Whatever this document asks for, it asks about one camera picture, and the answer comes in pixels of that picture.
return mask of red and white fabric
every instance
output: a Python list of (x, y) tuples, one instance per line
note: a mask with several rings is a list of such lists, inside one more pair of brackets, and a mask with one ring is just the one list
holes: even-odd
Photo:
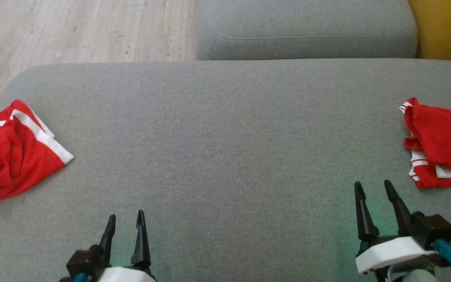
[(73, 158), (22, 101), (0, 112), (0, 200), (27, 191)]
[(421, 105), (417, 98), (399, 109), (411, 133), (403, 142), (412, 153), (409, 175), (421, 189), (451, 187), (451, 110)]

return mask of seat cushion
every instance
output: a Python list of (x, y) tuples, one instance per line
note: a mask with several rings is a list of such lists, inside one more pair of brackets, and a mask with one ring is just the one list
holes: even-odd
[(413, 58), (407, 0), (201, 0), (200, 60)]
[[(33, 68), (0, 109), (27, 102), (75, 159), (0, 201), (0, 281), (58, 281), (117, 215), (111, 263), (130, 262), (138, 209), (159, 281), (363, 282), (354, 187), (382, 235), (383, 188), (451, 223), (451, 189), (408, 175), (398, 107), (451, 108), (451, 62), (320, 59)], [(439, 271), (451, 279), (451, 269)]]

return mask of yellow cushion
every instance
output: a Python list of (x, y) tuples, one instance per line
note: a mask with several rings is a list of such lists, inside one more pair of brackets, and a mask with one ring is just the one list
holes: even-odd
[(417, 29), (417, 57), (451, 60), (451, 0), (410, 0)]

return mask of gray sofa cushion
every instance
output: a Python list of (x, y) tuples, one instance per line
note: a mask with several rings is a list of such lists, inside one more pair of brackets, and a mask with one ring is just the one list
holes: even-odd
[[(451, 108), (451, 62), (408, 59), (70, 64), (18, 75), (76, 157), (0, 202), (0, 281), (57, 281), (118, 216), (129, 264), (146, 212), (152, 271), (170, 281), (374, 281), (358, 275), (353, 184), (395, 234), (390, 179), (411, 211), (451, 222), (451, 189), (408, 176), (398, 107)], [(451, 269), (440, 271), (451, 277)]]
[(200, 60), (413, 58), (407, 0), (200, 0)]

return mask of gray upholstered surface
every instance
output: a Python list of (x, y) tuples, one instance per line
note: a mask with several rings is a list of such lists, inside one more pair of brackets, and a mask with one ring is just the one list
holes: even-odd
[(200, 60), (413, 58), (407, 0), (200, 0)]
[(33, 68), (0, 109), (27, 102), (76, 158), (0, 202), (0, 281), (57, 281), (111, 213), (112, 262), (128, 264), (140, 208), (161, 282), (373, 281), (354, 265), (356, 180), (383, 234), (396, 229), (386, 178), (410, 210), (451, 222), (451, 189), (419, 191), (408, 176), (398, 106), (411, 96), (451, 108), (451, 62)]

